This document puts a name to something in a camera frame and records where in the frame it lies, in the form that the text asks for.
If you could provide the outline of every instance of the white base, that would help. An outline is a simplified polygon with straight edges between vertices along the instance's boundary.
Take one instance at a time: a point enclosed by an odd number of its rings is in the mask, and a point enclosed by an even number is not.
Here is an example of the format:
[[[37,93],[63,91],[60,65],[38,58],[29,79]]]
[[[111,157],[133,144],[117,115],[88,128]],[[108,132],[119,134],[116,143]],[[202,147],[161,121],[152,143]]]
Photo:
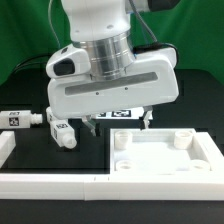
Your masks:
[[[111,165],[114,164],[114,133],[111,130]],[[133,141],[171,144],[177,129],[129,130]],[[202,159],[211,171],[122,173],[111,166],[110,175],[1,174],[1,199],[66,200],[224,200],[224,159],[207,133],[193,133],[190,159]]]

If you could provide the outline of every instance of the black cable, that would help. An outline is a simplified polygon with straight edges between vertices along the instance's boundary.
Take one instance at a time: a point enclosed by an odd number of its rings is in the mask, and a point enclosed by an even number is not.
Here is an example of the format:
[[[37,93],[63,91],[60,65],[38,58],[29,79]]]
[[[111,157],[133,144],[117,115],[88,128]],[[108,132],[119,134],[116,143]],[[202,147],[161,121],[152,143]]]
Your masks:
[[[166,48],[166,47],[170,47],[173,48],[176,52],[176,57],[177,57],[177,64],[179,62],[179,52],[178,49],[175,45],[170,44],[170,43],[153,43],[153,44],[148,44],[148,45],[140,45],[140,46],[136,46],[133,48],[133,52],[134,54],[141,54],[141,53],[145,53],[148,51],[155,51],[155,50],[159,50],[162,48]]]
[[[16,69],[17,67],[20,67],[21,65],[29,62],[29,61],[32,61],[32,60],[35,60],[35,59],[38,59],[38,58],[44,58],[44,57],[48,57],[50,58],[52,56],[52,54],[50,53],[46,53],[46,54],[39,54],[39,55],[36,55],[36,56],[33,56],[33,57],[30,57],[30,58],[27,58],[25,59],[24,61],[20,62],[18,65],[15,66],[14,69]]]
[[[146,22],[143,20],[142,16],[140,15],[140,13],[138,12],[135,3],[133,2],[133,0],[129,0],[131,8],[136,16],[136,18],[138,19],[138,21],[140,22],[140,24],[145,28],[145,30],[149,33],[149,35],[151,36],[152,40],[154,43],[157,43],[158,40],[155,36],[155,34],[153,33],[153,31],[150,29],[150,27],[146,24]]]
[[[10,75],[14,75],[16,72],[18,72],[20,69],[23,69],[25,67],[28,67],[28,66],[32,66],[32,65],[42,65],[42,64],[46,64],[46,62],[33,62],[33,63],[28,63],[28,64],[24,64],[24,65],[21,65],[20,67],[18,68],[15,68]]]
[[[11,71],[10,75],[15,74],[19,69],[21,69],[23,67],[27,67],[29,65],[34,65],[34,64],[41,64],[41,62],[27,64],[30,61],[33,61],[33,60],[36,60],[36,59],[39,59],[39,58],[45,58],[45,57],[50,58],[51,56],[52,56],[52,54],[47,53],[47,54],[40,54],[40,55],[36,55],[36,56],[30,57],[30,58],[27,58],[24,61],[20,62],[18,65],[16,65],[13,68],[13,70]]]

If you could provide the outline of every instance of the white tray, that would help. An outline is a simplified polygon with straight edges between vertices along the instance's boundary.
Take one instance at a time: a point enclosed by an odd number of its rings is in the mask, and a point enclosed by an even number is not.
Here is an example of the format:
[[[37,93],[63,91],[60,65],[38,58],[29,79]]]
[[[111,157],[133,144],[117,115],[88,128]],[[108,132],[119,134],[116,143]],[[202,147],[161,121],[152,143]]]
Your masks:
[[[133,132],[136,145],[144,144],[161,150],[155,162],[165,164],[165,168],[145,171],[142,166],[134,172],[117,172],[114,169],[119,159],[114,148],[114,133],[111,130],[111,174],[109,175],[59,175],[59,174],[0,174],[1,199],[67,199],[67,200],[224,200],[224,159],[219,149],[207,133],[194,134],[192,148],[177,156],[181,167],[191,159],[202,159],[211,165],[206,172],[167,169],[175,162],[175,156],[164,156],[172,147],[176,129],[150,129],[147,131],[129,130]],[[147,147],[133,150],[132,158],[147,163]]]

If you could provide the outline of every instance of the white object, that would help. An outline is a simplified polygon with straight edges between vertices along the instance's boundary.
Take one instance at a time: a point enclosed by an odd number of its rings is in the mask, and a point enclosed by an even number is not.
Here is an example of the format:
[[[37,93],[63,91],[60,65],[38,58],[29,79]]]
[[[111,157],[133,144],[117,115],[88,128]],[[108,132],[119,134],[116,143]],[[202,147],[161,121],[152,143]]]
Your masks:
[[[0,113],[0,129],[30,128],[32,124],[41,124],[41,114],[31,114],[29,110],[2,111]]]
[[[193,133],[190,131],[177,131],[174,138],[174,146],[177,149],[189,149],[192,145]]]
[[[115,133],[115,147],[117,149],[125,150],[132,144],[133,135],[130,131],[118,131]]]
[[[77,145],[74,129],[65,120],[52,121],[51,135],[60,147],[73,149]]]
[[[107,39],[130,29],[125,0],[62,0],[62,5],[69,18],[72,41]]]
[[[13,131],[4,131],[0,135],[0,168],[16,146],[15,134]]]
[[[191,171],[210,171],[210,169],[211,169],[211,166],[206,161],[199,160],[199,159],[191,160],[191,163],[190,163]]]
[[[47,114],[47,121],[50,124],[52,121],[57,121],[58,119],[54,116],[52,110],[50,107],[46,109],[46,114]]]
[[[52,79],[51,109],[59,119],[69,119],[174,101],[179,94],[175,61],[174,49],[167,48],[137,55],[122,79],[94,82],[88,75]]]
[[[1,199],[60,200],[224,200],[224,158],[207,133],[193,133],[190,158],[207,161],[209,172],[176,171],[167,174],[118,172],[108,175],[0,174]],[[111,165],[114,164],[114,134],[111,130]],[[173,147],[177,129],[129,130],[133,141],[165,149]]]
[[[136,164],[130,160],[121,160],[116,163],[116,171],[133,172],[136,169]]]

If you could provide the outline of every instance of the label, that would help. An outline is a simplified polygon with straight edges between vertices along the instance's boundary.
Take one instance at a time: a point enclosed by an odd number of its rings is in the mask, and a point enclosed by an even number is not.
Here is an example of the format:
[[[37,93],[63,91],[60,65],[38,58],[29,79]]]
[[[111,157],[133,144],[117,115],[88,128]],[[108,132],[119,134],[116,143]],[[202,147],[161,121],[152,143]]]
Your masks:
[[[67,124],[57,124],[56,125],[58,129],[63,129],[63,128],[67,128],[68,125]]]
[[[19,126],[19,118],[18,117],[10,117],[9,118],[9,126],[10,127],[18,127]]]

